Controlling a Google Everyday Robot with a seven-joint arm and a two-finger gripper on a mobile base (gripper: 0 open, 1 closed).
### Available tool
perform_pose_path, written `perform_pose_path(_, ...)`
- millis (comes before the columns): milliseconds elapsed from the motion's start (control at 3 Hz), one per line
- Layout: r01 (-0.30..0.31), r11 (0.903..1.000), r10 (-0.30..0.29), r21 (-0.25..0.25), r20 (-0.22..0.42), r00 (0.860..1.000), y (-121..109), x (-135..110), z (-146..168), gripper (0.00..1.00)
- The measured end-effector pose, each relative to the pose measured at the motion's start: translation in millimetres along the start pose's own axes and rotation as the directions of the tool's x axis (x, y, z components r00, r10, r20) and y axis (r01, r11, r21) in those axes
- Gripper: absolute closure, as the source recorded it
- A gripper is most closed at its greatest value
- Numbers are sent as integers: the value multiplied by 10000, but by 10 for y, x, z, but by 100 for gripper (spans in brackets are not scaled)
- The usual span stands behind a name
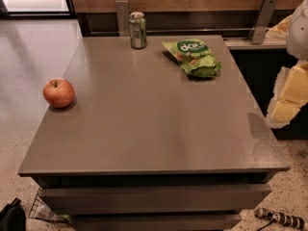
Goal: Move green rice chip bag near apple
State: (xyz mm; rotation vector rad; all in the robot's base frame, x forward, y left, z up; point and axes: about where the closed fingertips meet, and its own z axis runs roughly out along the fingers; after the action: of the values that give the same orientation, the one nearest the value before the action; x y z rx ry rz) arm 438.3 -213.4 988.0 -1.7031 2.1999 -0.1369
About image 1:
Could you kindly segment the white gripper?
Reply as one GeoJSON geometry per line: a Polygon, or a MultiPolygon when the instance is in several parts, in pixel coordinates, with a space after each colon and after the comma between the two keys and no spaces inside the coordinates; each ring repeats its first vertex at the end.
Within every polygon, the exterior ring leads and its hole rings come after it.
{"type": "Polygon", "coordinates": [[[308,62],[298,61],[291,68],[282,66],[277,74],[266,124],[281,129],[296,117],[308,103],[308,62]]]}

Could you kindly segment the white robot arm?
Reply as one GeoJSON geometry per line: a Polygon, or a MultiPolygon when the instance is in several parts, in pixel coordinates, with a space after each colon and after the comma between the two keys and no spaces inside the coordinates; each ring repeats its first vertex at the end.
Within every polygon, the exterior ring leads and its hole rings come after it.
{"type": "Polygon", "coordinates": [[[282,66],[277,74],[266,115],[266,124],[273,129],[289,125],[308,103],[308,0],[288,17],[286,49],[297,63],[282,66]]]}

